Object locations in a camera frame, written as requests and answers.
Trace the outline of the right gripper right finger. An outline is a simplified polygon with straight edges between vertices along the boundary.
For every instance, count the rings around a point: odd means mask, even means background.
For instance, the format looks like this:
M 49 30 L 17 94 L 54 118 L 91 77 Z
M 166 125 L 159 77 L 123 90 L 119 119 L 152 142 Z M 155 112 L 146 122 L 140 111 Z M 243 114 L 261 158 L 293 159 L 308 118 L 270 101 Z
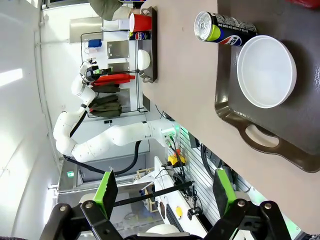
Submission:
M 230 240 L 244 231 L 254 240 L 290 240 L 291 236 L 277 203 L 259 205 L 237 198 L 225 170 L 215 170 L 212 190 L 220 219 L 205 236 L 206 240 Z

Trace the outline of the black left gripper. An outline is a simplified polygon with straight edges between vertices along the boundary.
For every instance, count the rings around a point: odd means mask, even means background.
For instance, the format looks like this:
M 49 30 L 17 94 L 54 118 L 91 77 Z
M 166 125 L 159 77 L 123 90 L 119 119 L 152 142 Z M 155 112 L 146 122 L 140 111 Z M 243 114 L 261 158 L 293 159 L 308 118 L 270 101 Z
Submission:
M 86 69 L 86 79 L 88 82 L 95 82 L 100 77 L 100 75 L 111 74 L 112 72 L 110 72 L 110 71 L 112 71 L 112 69 L 110 67 L 99 69 L 99 67 L 97 65 L 90 66 Z

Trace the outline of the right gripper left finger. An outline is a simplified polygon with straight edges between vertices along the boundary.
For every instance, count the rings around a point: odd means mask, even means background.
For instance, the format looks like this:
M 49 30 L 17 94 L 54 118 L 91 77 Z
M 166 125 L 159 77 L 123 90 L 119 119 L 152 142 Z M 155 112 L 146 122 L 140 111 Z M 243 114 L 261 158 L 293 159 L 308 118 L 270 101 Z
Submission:
M 54 206 L 40 239 L 77 240 L 90 231 L 97 240 L 121 240 L 110 221 L 117 194 L 114 172 L 105 172 L 93 199 L 74 207 L 67 203 Z

